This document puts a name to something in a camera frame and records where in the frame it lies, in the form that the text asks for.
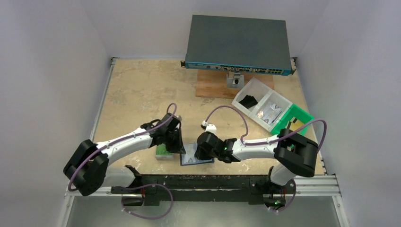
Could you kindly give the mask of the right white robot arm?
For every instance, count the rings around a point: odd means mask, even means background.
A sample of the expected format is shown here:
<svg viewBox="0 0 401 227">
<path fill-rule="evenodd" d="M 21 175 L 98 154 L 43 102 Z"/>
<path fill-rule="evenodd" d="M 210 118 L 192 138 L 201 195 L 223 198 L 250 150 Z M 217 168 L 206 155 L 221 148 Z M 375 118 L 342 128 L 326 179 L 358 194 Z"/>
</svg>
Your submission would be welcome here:
<svg viewBox="0 0 401 227">
<path fill-rule="evenodd" d="M 295 176 L 313 177 L 319 146 L 313 140 L 282 129 L 278 135 L 256 140 L 231 138 L 221 140 L 216 134 L 206 131 L 197 141 L 195 157 L 199 160 L 216 158 L 224 163 L 247 159 L 271 158 L 279 162 L 269 172 L 270 181 L 284 186 Z"/>
</svg>

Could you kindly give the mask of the blue card holder wallet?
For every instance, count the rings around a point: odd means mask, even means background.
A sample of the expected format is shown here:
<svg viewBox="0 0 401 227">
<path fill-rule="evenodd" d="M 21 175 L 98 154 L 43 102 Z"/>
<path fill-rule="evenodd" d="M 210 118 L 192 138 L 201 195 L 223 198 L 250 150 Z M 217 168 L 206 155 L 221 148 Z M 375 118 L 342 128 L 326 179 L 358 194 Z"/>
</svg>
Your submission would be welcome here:
<svg viewBox="0 0 401 227">
<path fill-rule="evenodd" d="M 180 165 L 181 166 L 192 166 L 200 164 L 214 163 L 214 158 L 208 160 L 200 160 L 195 157 L 195 152 L 197 150 L 197 144 L 185 144 L 184 145 L 185 154 L 180 154 Z"/>
</svg>

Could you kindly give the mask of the white patterned card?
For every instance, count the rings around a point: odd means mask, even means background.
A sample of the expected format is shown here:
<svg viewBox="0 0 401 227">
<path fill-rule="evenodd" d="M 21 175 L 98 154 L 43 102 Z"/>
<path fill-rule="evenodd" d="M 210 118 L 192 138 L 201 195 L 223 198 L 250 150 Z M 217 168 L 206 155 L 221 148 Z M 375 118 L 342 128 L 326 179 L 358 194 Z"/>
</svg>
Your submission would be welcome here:
<svg viewBox="0 0 401 227">
<path fill-rule="evenodd" d="M 197 163 L 197 159 L 193 154 L 181 154 L 181 164 L 183 166 L 186 165 L 194 165 Z"/>
</svg>

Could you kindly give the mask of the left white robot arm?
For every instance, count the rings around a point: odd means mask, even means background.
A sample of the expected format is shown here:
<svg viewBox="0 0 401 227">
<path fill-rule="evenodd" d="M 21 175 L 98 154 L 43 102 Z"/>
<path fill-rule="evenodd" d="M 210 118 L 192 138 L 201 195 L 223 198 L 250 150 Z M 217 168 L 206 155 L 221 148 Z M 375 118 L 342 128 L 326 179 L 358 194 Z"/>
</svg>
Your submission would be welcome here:
<svg viewBox="0 0 401 227">
<path fill-rule="evenodd" d="M 103 187 L 132 187 L 140 174 L 129 166 L 111 164 L 136 151 L 164 144 L 170 153 L 184 154 L 181 117 L 167 113 L 162 120 L 142 124 L 124 136 L 94 143 L 81 142 L 67 162 L 63 173 L 74 191 L 88 196 Z"/>
</svg>

